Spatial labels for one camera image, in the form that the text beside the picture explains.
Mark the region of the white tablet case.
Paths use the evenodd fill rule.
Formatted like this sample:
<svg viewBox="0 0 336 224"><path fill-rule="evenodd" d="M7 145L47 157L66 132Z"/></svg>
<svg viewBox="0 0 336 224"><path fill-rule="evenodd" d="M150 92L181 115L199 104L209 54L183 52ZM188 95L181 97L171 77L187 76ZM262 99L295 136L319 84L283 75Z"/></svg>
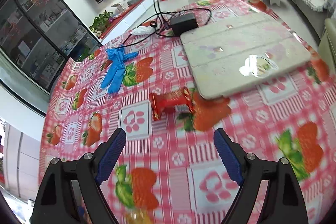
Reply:
<svg viewBox="0 0 336 224"><path fill-rule="evenodd" d="M197 90L206 100L248 90L311 58L296 34L263 12L207 24L180 38Z"/></svg>

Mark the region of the black power adapter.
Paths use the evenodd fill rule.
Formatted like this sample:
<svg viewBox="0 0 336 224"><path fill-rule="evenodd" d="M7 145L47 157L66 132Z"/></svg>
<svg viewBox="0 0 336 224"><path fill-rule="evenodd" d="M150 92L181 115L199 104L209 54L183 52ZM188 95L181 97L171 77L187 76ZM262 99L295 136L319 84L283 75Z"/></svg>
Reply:
<svg viewBox="0 0 336 224"><path fill-rule="evenodd" d="M198 23L194 13L188 13L171 18L169 26L174 36L181 36L187 31L198 28Z"/></svg>

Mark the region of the blue rubber gloves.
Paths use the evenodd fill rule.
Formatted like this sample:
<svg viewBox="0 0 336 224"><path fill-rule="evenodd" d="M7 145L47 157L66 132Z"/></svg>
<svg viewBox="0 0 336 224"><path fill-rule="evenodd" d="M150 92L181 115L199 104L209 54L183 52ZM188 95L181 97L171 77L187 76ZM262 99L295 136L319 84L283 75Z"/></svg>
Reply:
<svg viewBox="0 0 336 224"><path fill-rule="evenodd" d="M106 73L101 88L107 88L108 94L114 94L120 90L122 79L125 74L125 63L138 56L138 52L125 53L124 47L106 50L108 60L112 61Z"/></svg>

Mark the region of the white crumpled tissue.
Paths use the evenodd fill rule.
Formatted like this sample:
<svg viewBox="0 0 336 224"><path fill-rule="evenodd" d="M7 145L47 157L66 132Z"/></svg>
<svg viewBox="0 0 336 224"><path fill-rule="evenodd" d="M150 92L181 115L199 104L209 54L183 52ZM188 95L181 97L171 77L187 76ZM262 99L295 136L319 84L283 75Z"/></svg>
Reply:
<svg viewBox="0 0 336 224"><path fill-rule="evenodd" d="M138 26L131 31L131 34L135 36L149 35L152 33L153 27L151 26Z"/></svg>

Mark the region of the green potted plant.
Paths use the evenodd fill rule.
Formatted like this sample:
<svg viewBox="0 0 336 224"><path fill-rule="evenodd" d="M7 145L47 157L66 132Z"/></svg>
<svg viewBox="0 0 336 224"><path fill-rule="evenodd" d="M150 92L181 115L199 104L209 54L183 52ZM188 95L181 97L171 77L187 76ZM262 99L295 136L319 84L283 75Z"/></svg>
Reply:
<svg viewBox="0 0 336 224"><path fill-rule="evenodd" d="M110 11L104 11L98 16L94 17L92 25L89 29L97 36L101 36L103 32L111 25L113 22L113 13Z"/></svg>

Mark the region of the red candy packet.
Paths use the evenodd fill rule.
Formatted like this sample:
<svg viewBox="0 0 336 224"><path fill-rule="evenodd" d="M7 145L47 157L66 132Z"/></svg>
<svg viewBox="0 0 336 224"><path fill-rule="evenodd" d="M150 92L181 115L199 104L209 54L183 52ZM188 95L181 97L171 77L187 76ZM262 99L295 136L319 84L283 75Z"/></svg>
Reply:
<svg viewBox="0 0 336 224"><path fill-rule="evenodd" d="M160 120L163 114L195 112L193 99L187 87L160 95L150 93L149 101L154 121Z"/></svg>

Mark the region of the white tv console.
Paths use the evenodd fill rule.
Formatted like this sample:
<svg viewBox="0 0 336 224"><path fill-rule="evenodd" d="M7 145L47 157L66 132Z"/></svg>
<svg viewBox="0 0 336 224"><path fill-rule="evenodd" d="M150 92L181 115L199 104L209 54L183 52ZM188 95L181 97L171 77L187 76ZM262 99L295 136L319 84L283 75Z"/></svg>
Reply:
<svg viewBox="0 0 336 224"><path fill-rule="evenodd" d="M102 45L126 32L139 18L153 6L153 0L140 0L114 19L111 25L101 34Z"/></svg>

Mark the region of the strawberry pattern tablecloth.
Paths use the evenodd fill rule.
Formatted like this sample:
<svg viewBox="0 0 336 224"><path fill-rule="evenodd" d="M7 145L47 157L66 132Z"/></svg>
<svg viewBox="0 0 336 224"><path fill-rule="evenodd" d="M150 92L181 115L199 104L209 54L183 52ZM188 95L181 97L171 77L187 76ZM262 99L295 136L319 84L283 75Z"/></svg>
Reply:
<svg viewBox="0 0 336 224"><path fill-rule="evenodd" d="M229 97L204 99L198 92L171 18L194 13L198 27L263 12L291 30L264 3L206 0L176 12L157 11L153 33L126 32L83 61L69 59L45 118L39 182L50 161L80 159L121 128L126 143L100 189L118 223L222 223L239 186L214 145L224 129L246 153L261 160L289 160L301 188L308 223L335 223L335 52L327 42L315 50L297 34L310 60ZM120 90L101 83L112 61L107 49L138 56L125 63ZM194 114L163 114L153 120L149 94L187 87Z"/></svg>

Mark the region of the glass display cabinet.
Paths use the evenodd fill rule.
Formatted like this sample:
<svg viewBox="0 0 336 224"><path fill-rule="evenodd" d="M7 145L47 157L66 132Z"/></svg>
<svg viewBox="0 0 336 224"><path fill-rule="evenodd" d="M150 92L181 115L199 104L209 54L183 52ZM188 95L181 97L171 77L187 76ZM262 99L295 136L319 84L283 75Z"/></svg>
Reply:
<svg viewBox="0 0 336 224"><path fill-rule="evenodd" d="M45 92L68 59L83 61L100 47L63 0L1 0L1 51Z"/></svg>

